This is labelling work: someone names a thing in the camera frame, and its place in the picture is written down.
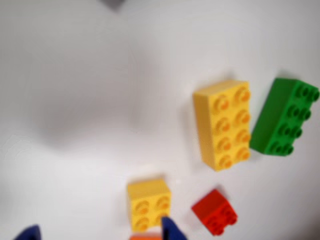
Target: green lego brick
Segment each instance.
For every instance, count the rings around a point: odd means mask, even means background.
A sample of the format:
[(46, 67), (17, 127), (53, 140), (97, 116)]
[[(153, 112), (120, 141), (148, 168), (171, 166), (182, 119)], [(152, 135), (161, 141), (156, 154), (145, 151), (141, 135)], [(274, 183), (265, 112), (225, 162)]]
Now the green lego brick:
[(253, 129), (250, 147), (262, 154), (290, 155), (318, 98), (317, 87), (297, 79), (276, 78)]

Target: red 2x2 brick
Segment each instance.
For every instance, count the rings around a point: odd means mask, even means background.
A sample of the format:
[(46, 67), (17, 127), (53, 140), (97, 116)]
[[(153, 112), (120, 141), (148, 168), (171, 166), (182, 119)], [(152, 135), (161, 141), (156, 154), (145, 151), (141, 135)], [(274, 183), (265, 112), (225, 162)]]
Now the red 2x2 brick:
[(237, 222), (238, 216), (228, 200), (214, 189), (192, 207), (195, 215), (212, 235), (222, 235), (227, 225)]

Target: plastic toy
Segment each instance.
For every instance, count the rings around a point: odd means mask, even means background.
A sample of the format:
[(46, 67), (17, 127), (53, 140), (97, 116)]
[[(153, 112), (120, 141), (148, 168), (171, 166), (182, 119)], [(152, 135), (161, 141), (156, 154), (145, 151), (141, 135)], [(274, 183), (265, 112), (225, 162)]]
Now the plastic toy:
[(254, 127), (250, 147), (267, 155), (287, 156), (311, 116), (318, 88), (297, 79), (275, 79)]
[(137, 235), (132, 236), (130, 240), (162, 240), (161, 235)]
[(40, 227), (38, 225), (30, 226), (23, 230), (14, 240), (41, 240)]
[(132, 183), (127, 191), (133, 232), (159, 226), (170, 215), (171, 192), (163, 179)]
[(202, 160), (215, 171), (248, 160), (249, 83), (228, 80), (196, 91), (196, 114)]
[(227, 225), (234, 225), (238, 216), (218, 190), (211, 191), (192, 207), (195, 215), (212, 235), (222, 235)]
[(185, 235), (169, 217), (162, 218), (162, 238), (163, 240), (187, 240)]

